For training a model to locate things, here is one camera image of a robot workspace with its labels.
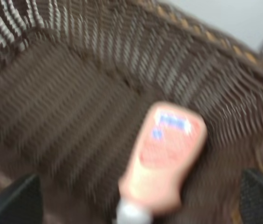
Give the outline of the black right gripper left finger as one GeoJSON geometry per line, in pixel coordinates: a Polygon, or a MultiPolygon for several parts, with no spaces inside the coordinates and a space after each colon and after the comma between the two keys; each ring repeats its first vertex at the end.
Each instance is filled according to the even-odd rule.
{"type": "Polygon", "coordinates": [[[24,175],[0,192],[0,224],[41,224],[43,198],[38,175],[24,175]]]}

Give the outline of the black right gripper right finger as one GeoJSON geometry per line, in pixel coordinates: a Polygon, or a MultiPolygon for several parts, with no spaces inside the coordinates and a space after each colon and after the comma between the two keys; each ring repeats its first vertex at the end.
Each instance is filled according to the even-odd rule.
{"type": "Polygon", "coordinates": [[[263,173],[257,169],[242,172],[240,214],[244,224],[263,224],[263,173]]]}

